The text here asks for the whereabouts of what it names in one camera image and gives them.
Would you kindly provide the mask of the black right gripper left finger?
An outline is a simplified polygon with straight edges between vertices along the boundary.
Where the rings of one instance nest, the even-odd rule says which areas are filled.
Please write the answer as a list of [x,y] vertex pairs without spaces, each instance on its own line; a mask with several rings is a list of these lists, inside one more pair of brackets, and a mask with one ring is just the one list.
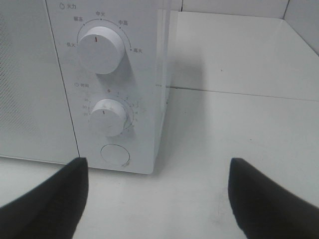
[[73,238],[88,190],[88,162],[86,158],[75,158],[37,187],[0,208],[0,237]]

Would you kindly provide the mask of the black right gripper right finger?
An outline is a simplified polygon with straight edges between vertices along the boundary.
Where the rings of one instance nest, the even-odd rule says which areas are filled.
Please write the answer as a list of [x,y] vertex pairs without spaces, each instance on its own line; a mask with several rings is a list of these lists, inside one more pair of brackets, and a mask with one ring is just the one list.
[[228,198],[248,239],[317,239],[319,209],[286,190],[242,158],[232,158]]

